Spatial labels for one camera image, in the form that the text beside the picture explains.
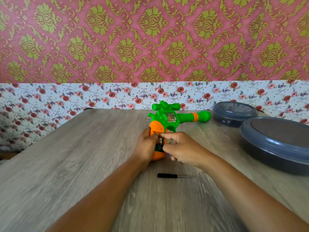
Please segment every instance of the round container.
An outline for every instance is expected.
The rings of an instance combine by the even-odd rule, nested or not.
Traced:
[[[258,116],[253,106],[238,102],[219,102],[214,105],[213,110],[216,121],[231,127],[239,127],[243,121]]]
[[[243,122],[245,151],[262,163],[292,174],[309,174],[309,126],[275,117]]]

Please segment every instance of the grey container lid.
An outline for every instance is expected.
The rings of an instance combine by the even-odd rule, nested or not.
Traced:
[[[255,117],[240,127],[254,146],[278,157],[309,165],[309,126],[275,117]]]
[[[258,116],[253,106],[239,102],[219,102],[214,105],[213,111],[221,117],[233,120],[247,120]]]

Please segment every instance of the green toy gun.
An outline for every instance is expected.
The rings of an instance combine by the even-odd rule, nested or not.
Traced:
[[[160,101],[160,104],[153,104],[152,109],[157,112],[156,114],[148,114],[148,116],[151,117],[149,135],[153,135],[155,133],[168,133],[168,130],[176,132],[178,125],[184,122],[206,122],[211,119],[211,113],[209,111],[176,114],[175,111],[180,110],[179,103],[168,104],[167,102]],[[159,160],[167,155],[167,153],[163,151],[163,145],[165,143],[165,139],[160,139],[160,144],[157,144],[155,147],[152,160]]]

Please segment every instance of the pink wallpaper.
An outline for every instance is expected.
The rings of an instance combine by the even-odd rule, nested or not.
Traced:
[[[0,82],[309,79],[308,0],[0,0]]]

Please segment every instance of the wooden table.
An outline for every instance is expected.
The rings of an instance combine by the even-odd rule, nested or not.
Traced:
[[[133,151],[147,110],[89,109],[0,167],[0,231],[44,231]],[[309,178],[271,169],[246,154],[239,129],[214,120],[185,131],[309,222]],[[193,176],[158,179],[157,173]],[[169,158],[134,181],[113,231],[245,231],[212,179]]]

